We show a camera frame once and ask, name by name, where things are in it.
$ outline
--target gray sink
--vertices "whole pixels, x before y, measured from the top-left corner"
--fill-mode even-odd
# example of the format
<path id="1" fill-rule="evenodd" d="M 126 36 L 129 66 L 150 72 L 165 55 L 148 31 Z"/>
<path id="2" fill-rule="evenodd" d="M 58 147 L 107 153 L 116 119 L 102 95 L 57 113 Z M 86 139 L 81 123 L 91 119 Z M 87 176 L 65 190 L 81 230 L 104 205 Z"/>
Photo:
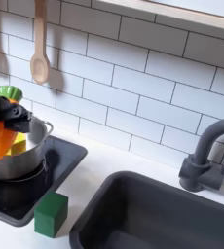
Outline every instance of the gray sink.
<path id="1" fill-rule="evenodd" d="M 72 249 L 224 249 L 224 205 L 131 173 L 111 175 L 70 232 Z"/>

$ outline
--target wooden utensil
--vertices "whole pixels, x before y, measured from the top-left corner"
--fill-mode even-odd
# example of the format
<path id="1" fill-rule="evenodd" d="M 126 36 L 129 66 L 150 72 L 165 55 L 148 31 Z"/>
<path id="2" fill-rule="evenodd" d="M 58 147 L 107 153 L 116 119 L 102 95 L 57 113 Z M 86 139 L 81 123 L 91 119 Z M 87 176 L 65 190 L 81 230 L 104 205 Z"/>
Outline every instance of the wooden utensil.
<path id="1" fill-rule="evenodd" d="M 35 54 L 30 61 L 30 70 L 33 79 L 38 84 L 48 81 L 50 62 L 46 55 L 46 16 L 47 0 L 35 1 Z"/>

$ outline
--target stovetop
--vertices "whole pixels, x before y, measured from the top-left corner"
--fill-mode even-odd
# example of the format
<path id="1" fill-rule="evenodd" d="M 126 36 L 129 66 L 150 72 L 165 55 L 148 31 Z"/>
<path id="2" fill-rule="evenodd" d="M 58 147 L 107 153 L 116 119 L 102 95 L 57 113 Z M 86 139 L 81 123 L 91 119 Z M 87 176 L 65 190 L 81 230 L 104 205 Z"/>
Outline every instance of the stovetop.
<path id="1" fill-rule="evenodd" d="M 28 224 L 47 192 L 54 192 L 87 154 L 76 144 L 50 136 L 37 169 L 14 181 L 0 181 L 0 220 L 15 227 Z"/>

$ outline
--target faucet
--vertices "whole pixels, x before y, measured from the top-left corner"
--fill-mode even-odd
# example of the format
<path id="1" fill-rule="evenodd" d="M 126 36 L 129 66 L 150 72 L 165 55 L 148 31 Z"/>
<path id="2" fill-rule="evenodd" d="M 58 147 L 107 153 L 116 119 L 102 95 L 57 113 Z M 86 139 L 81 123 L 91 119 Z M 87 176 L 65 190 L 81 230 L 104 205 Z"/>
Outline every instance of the faucet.
<path id="1" fill-rule="evenodd" d="M 202 134 L 194 154 L 186 158 L 179 172 L 181 187 L 189 192 L 199 192 L 204 188 L 219 190 L 224 180 L 224 163 L 213 166 L 208 155 L 213 143 L 224 134 L 224 120 L 208 127 Z"/>

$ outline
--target green block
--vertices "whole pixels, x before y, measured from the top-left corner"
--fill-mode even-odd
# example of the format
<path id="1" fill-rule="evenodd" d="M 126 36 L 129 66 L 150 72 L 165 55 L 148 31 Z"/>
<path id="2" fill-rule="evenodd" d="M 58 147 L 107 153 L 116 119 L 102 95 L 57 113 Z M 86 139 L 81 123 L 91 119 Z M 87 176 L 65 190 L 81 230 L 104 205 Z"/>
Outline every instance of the green block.
<path id="1" fill-rule="evenodd" d="M 55 237 L 67 215 L 68 197 L 49 193 L 34 210 L 35 231 L 47 237 Z"/>

